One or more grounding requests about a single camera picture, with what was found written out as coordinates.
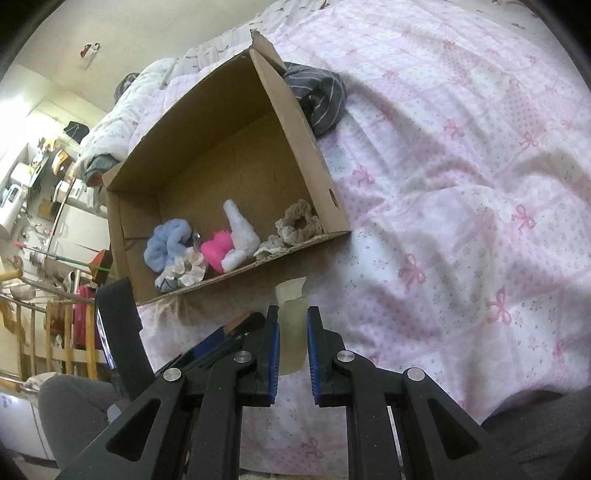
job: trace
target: gray striped cloth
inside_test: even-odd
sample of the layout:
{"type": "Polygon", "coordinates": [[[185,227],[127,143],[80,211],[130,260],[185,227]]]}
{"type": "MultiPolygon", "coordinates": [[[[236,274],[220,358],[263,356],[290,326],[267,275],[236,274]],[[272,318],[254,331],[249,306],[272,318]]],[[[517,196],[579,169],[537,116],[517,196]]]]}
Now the gray striped cloth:
{"type": "Polygon", "coordinates": [[[298,99],[315,136],[336,124],[345,112],[347,92],[338,73],[285,62],[283,76],[298,99]]]}

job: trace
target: gray pants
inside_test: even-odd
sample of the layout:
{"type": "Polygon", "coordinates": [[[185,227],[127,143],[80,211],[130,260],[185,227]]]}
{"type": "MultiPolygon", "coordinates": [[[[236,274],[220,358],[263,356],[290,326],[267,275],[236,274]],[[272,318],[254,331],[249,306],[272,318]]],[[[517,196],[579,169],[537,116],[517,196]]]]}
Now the gray pants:
{"type": "MultiPolygon", "coordinates": [[[[104,382],[71,375],[45,382],[39,414],[60,468],[107,427],[107,409],[118,400],[104,382]]],[[[591,387],[495,415],[482,426],[532,480],[556,480],[591,429],[591,387]]]]}

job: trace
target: pink bedsheet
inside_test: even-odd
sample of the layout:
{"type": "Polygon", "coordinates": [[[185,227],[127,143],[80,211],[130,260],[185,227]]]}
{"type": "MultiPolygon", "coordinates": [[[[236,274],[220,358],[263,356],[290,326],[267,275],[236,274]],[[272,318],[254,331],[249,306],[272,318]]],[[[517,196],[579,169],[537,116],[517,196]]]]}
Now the pink bedsheet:
{"type": "MultiPolygon", "coordinates": [[[[343,0],[273,39],[335,70],[347,115],[319,141],[353,227],[190,298],[142,307],[155,368],[308,276],[325,326],[382,368],[422,367],[477,421],[521,392],[591,383],[591,95],[446,3],[343,0]]],[[[244,412],[241,466],[345,476],[345,415],[307,366],[244,412]]]]}

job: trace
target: knee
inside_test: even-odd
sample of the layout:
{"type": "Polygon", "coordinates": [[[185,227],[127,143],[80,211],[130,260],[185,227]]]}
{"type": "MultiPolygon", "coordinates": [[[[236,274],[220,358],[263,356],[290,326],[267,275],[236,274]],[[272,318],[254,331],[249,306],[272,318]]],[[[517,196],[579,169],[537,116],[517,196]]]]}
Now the knee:
{"type": "Polygon", "coordinates": [[[60,397],[62,392],[68,388],[67,385],[67,375],[54,375],[45,380],[37,396],[39,409],[41,410],[44,404],[51,403],[56,397],[60,397]]]}
{"type": "Polygon", "coordinates": [[[77,379],[74,375],[58,374],[45,380],[37,396],[39,412],[67,405],[76,396],[77,379]]]}

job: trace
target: red bag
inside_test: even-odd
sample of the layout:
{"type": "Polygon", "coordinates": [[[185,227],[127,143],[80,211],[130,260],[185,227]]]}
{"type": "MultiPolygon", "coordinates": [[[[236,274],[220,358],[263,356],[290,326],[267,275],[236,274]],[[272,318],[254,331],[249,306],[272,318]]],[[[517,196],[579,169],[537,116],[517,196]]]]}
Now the red bag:
{"type": "MultiPolygon", "coordinates": [[[[90,287],[78,287],[76,294],[86,299],[95,298],[95,291],[90,287]]],[[[74,305],[74,318],[72,321],[72,343],[75,348],[86,348],[86,306],[84,303],[74,305]]],[[[102,350],[99,330],[95,322],[95,348],[102,350]]]]}

